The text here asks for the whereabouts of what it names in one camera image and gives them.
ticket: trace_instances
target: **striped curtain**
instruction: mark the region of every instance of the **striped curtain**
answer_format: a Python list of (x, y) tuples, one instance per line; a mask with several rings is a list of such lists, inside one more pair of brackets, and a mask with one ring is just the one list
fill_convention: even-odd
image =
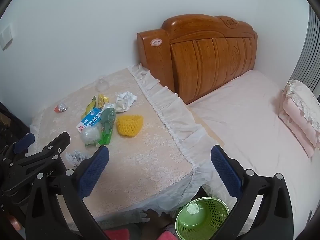
[(316, 98), (320, 95), (320, 21), (310, 6), (309, 24), (303, 49), (290, 79), (304, 83)]

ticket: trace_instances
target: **pillow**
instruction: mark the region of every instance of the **pillow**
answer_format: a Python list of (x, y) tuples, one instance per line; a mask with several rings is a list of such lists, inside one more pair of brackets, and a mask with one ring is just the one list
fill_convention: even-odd
[(289, 80), (284, 94), (291, 99), (291, 101), (289, 99), (285, 101), (283, 105), (285, 111), (300, 126), (312, 145), (319, 147), (320, 104), (318, 100), (311, 90), (298, 80)]
[(280, 106), (279, 106), (279, 118), (287, 125), (287, 127), (292, 131), (292, 133), (295, 135), (305, 152), (307, 153), (308, 157), (312, 157), (315, 152), (315, 147), (312, 145), (312, 143), (309, 141), (305, 133), (302, 131), (300, 126), (286, 113), (286, 111), (283, 108), (283, 105), (286, 101), (286, 96), (282, 95), (280, 100)]

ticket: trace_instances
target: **green basket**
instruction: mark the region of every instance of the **green basket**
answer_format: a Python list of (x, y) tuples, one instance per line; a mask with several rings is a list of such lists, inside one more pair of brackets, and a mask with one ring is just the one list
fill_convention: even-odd
[(209, 240), (228, 214), (223, 201), (214, 197), (198, 198), (181, 209), (175, 228), (182, 240)]

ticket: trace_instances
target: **blue and white package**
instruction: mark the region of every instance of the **blue and white package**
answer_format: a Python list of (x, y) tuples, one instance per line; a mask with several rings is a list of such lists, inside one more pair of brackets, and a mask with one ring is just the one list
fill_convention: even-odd
[(86, 115), (84, 119), (77, 125), (79, 132), (82, 132), (84, 128), (91, 127), (101, 120), (101, 110), (98, 108), (92, 109), (92, 111)]

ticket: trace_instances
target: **lace tablecloth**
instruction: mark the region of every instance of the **lace tablecloth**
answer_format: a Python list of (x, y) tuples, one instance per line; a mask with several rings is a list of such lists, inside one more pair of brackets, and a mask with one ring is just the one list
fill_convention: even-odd
[[(114, 129), (108, 145), (109, 163), (91, 195), (83, 199), (88, 210), (97, 218), (132, 208), (163, 212), (183, 205), (212, 178), (210, 150), (217, 141), (208, 136), (201, 124), (195, 123), (176, 94), (163, 88), (141, 66), (121, 70), (106, 79), (110, 88), (104, 94), (111, 103), (126, 91), (138, 97), (124, 114), (143, 115), (144, 124), (133, 138), (123, 137)], [(76, 125), (95, 95), (92, 83), (39, 113), (30, 127), (36, 141), (29, 148), (29, 155), (41, 151), (63, 131), (71, 137), (70, 145), (61, 153), (67, 168), (73, 167), (65, 159), (65, 153), (78, 150), (92, 155), (96, 148), (84, 147)], [(53, 110), (60, 102), (68, 109), (57, 114)], [(59, 201), (66, 221), (71, 222), (61, 196)]]

